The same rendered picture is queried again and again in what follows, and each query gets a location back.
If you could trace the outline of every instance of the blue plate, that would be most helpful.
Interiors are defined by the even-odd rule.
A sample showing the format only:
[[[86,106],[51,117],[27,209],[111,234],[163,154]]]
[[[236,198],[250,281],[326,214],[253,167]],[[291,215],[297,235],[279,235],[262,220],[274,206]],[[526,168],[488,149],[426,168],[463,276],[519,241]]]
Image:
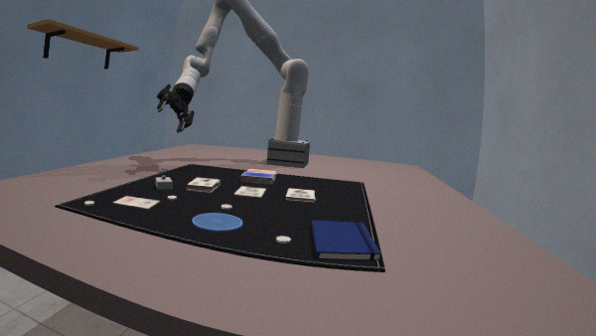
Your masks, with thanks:
[[[242,220],[228,214],[207,213],[194,216],[193,224],[195,227],[203,230],[231,231],[240,228],[242,226]]]

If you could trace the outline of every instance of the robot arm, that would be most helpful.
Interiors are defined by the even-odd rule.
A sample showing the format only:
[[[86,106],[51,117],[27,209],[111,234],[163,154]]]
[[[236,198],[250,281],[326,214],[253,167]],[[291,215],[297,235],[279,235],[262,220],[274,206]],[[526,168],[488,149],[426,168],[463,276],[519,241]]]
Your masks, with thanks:
[[[275,139],[296,141],[300,131],[302,97],[306,92],[308,81],[308,65],[302,60],[290,59],[281,47],[273,29],[247,0],[216,0],[211,16],[195,46],[203,56],[186,57],[182,74],[173,89],[170,91],[170,86],[167,85],[157,95],[160,99],[158,111],[161,111],[166,103],[170,104],[180,120],[178,132],[192,124],[194,113],[188,112],[188,105],[200,78],[209,73],[212,53],[220,36],[225,16],[230,10],[240,18],[246,35],[285,79],[279,98]]]

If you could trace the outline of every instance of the gray object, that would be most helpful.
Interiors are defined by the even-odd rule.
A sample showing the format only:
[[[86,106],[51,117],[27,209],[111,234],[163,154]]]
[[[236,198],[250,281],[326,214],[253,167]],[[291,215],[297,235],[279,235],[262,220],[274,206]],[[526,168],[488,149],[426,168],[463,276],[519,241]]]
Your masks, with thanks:
[[[195,93],[200,78],[209,73],[212,53],[220,36],[225,16],[230,10],[240,18],[246,35],[285,79],[285,85],[279,96],[275,141],[269,140],[267,162],[280,166],[304,167],[308,163],[309,144],[307,141],[306,150],[304,150],[305,143],[298,141],[298,134],[302,115],[302,98],[308,82],[308,65],[300,59],[290,59],[281,47],[273,29],[246,0],[216,0],[211,16],[195,45],[195,49],[204,56],[202,58],[194,55],[186,57],[182,74],[172,91],[170,92],[167,85],[158,94],[160,99],[158,111],[163,109],[166,103],[169,103],[180,119],[179,132],[192,124],[193,112],[188,112],[188,103]],[[297,148],[299,153],[285,159],[287,153],[282,155],[280,150],[286,149],[280,149],[281,147]]]
[[[155,188],[157,188],[157,190],[173,190],[174,183],[172,182],[172,179],[167,176],[156,177]]]

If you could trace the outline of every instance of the floor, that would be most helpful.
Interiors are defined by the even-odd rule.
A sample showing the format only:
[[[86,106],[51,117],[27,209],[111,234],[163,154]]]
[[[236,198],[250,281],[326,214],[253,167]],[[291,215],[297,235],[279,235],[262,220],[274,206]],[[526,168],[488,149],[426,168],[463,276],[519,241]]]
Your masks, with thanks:
[[[146,336],[0,268],[2,336]]]

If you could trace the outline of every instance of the small gray box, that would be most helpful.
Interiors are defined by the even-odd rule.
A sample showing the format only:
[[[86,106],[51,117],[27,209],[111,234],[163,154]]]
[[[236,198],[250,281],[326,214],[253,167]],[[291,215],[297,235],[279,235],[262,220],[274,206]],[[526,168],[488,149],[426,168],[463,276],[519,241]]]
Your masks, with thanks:
[[[308,164],[310,141],[283,141],[269,139],[267,164],[304,168]]]
[[[156,177],[155,188],[157,188],[157,190],[173,190],[174,183],[172,182],[172,179],[167,176]]]

